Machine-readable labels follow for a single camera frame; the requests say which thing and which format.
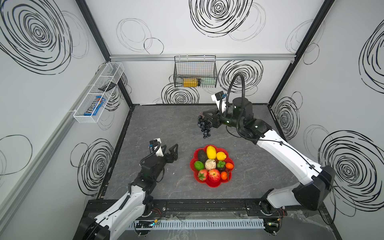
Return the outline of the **red pink apple fruit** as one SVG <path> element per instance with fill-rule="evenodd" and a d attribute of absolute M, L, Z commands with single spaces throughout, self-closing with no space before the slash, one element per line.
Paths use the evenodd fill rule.
<path fill-rule="evenodd" d="M 217 169 L 212 169 L 209 170 L 208 177 L 212 183 L 217 183 L 221 180 L 221 173 Z"/>

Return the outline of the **small orange tomato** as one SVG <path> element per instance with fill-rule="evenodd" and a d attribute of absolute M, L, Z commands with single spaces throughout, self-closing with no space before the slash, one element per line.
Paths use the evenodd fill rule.
<path fill-rule="evenodd" d="M 227 172 L 221 172 L 221 180 L 222 181 L 228 180 L 228 173 Z"/>

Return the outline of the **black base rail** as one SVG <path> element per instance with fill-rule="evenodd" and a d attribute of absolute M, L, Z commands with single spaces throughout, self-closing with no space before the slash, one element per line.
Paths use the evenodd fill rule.
<path fill-rule="evenodd" d="M 276 218 L 286 216 L 288 211 L 303 211 L 306 216 L 325 214 L 325 205 L 316 211 L 310 211 L 301 205 L 273 208 L 266 198 L 261 199 L 168 199 L 154 200 L 150 197 L 142 201 L 145 206 L 143 219 L 154 217 L 169 218 L 187 213 L 241 212 L 249 217 Z"/>

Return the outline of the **aluminium wall rail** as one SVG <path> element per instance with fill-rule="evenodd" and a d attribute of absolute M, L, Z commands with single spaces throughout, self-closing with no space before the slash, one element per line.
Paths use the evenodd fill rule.
<path fill-rule="evenodd" d="M 176 61 L 294 61 L 295 54 L 161 54 L 111 55 L 115 62 L 173 62 Z"/>

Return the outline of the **large yellow lemon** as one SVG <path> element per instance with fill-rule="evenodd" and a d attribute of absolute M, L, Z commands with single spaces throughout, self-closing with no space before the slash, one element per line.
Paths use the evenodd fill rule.
<path fill-rule="evenodd" d="M 215 160 L 217 157 L 217 150 L 213 146 L 208 146 L 206 149 L 206 154 L 207 154 L 208 159 Z"/>

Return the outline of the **red flower shaped bowl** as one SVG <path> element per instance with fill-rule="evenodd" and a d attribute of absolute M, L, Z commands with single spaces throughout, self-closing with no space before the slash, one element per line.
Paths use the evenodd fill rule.
<path fill-rule="evenodd" d="M 206 149 L 208 146 L 205 146 L 204 148 L 200 148 L 200 149 L 197 149 L 194 153 L 194 158 L 190 161 L 190 168 L 191 170 L 194 172 L 194 178 L 197 182 L 201 183 L 201 184 L 207 184 L 209 187 L 211 188 L 217 188 L 218 186 L 220 186 L 222 183 L 227 183 L 231 180 L 232 178 L 232 170 L 235 168 L 235 164 L 233 162 L 232 159 L 229 158 L 229 155 L 228 155 L 228 152 L 225 150 L 225 149 L 222 149 L 222 148 L 217 148 L 216 146 L 213 146 L 216 148 L 217 152 L 224 152 L 226 155 L 227 155 L 227 158 L 224 160 L 224 162 L 226 163 L 232 163 L 234 165 L 234 168 L 232 170 L 228 170 L 226 169 L 224 172 L 227 172 L 228 173 L 228 180 L 227 181 L 222 181 L 220 180 L 219 182 L 217 183 L 212 183 L 210 180 L 209 180 L 209 177 L 207 177 L 207 180 L 204 181 L 204 182 L 201 182 L 199 181 L 198 179 L 198 171 L 195 170 L 194 168 L 194 162 L 198 161 L 198 151 L 203 149 L 205 152 L 206 152 Z"/>

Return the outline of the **yellow box in basket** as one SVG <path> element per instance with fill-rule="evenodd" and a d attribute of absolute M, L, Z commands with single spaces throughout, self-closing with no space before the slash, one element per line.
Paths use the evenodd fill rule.
<path fill-rule="evenodd" d="M 195 88 L 200 84 L 200 80 L 196 78 L 186 78 L 183 79 L 183 87 L 184 88 Z"/>

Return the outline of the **beige potato shaped fruit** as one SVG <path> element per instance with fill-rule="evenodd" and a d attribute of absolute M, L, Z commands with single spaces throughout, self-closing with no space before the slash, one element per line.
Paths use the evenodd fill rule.
<path fill-rule="evenodd" d="M 206 160 L 205 162 L 206 170 L 210 171 L 210 170 L 216 169 L 216 167 L 217 167 L 217 163 L 215 160 L 211 160 L 211 159 Z"/>

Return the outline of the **dark purple plum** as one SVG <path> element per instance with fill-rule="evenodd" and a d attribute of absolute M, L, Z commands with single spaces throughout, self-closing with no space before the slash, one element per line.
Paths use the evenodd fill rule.
<path fill-rule="evenodd" d="M 223 171 L 225 171 L 225 170 L 226 170 L 226 162 L 224 162 L 224 161 L 217 161 L 216 169 L 217 169 L 219 172 L 223 172 Z"/>

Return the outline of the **small yellow lemon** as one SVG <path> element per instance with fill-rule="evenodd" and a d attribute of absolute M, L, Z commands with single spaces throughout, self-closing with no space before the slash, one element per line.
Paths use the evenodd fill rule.
<path fill-rule="evenodd" d="M 227 155 L 224 152 L 217 152 L 216 158 L 218 161 L 224 161 Z"/>

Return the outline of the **small orange fruit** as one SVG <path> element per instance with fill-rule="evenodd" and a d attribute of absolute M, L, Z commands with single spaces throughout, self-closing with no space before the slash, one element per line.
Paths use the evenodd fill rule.
<path fill-rule="evenodd" d="M 226 163 L 226 169 L 232 170 L 234 168 L 234 165 L 232 163 Z"/>

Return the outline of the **green lime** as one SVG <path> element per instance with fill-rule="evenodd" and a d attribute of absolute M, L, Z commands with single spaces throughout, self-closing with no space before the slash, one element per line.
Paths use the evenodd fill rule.
<path fill-rule="evenodd" d="M 199 172 L 205 168 L 205 164 L 203 164 L 201 161 L 196 161 L 194 162 L 194 168 Z"/>

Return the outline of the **black grape bunch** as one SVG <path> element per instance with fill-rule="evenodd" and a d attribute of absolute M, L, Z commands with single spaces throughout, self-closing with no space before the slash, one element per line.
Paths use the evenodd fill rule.
<path fill-rule="evenodd" d="M 198 127 L 201 129 L 201 132 L 203 133 L 204 139 L 211 136 L 212 123 L 209 121 L 208 118 L 200 115 L 198 117 Z"/>

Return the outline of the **red strawberry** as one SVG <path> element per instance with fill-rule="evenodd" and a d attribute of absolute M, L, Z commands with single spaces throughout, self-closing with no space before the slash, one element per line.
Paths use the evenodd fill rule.
<path fill-rule="evenodd" d="M 207 177 L 208 177 L 208 170 L 202 169 L 199 171 L 199 173 L 198 173 L 199 181 L 204 182 L 207 180 Z"/>

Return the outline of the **dark wrinkled avocado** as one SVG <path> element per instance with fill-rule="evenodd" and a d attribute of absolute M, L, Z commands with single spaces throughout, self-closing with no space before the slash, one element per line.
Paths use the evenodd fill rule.
<path fill-rule="evenodd" d="M 207 160 L 208 160 L 207 153 L 203 149 L 199 150 L 198 151 L 198 161 L 205 164 Z"/>

